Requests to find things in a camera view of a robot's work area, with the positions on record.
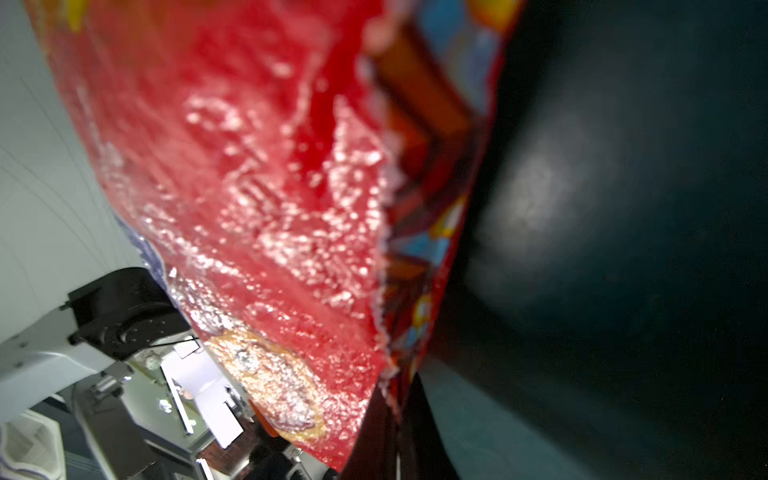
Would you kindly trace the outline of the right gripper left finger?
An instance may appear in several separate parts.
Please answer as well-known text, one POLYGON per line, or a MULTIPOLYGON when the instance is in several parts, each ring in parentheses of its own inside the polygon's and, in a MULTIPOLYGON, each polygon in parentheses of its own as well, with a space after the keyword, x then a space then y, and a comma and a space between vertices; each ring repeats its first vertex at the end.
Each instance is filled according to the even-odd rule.
POLYGON ((398 422, 379 389, 373 391, 341 480, 395 480, 398 422))

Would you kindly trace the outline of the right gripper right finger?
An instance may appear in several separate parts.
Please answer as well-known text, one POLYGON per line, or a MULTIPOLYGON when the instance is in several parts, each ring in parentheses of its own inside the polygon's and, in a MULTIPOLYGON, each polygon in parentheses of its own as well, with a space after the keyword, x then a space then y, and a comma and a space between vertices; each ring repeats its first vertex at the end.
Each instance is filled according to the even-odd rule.
POLYGON ((402 479, 458 480, 419 375, 411 383, 398 435, 402 479))

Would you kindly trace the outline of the red candy bag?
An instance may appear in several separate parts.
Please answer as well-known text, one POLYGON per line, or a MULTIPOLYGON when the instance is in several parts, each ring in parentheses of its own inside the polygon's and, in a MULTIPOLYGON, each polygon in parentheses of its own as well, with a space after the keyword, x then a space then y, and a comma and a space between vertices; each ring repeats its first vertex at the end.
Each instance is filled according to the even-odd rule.
POLYGON ((342 471, 437 318, 520 1, 28 1, 156 278, 283 438, 342 471))

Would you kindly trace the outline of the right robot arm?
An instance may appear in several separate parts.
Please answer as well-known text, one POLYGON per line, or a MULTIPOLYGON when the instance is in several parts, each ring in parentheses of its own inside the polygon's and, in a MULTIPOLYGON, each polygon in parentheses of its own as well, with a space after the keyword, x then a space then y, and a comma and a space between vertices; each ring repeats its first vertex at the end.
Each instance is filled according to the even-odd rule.
POLYGON ((1 345, 1 475, 62 479, 59 423, 36 406, 62 393, 59 409, 75 422, 107 479, 203 479, 228 455, 239 479, 453 479, 456 470, 439 437, 426 394, 418 389, 397 421, 375 395, 363 439, 342 468, 276 438, 240 394, 228 391, 225 421, 242 434, 221 447, 210 427, 195 429, 180 402, 171 409, 192 443, 175 445, 139 423, 128 408, 130 359, 166 347, 184 327, 180 312, 142 268, 105 275, 1 345))

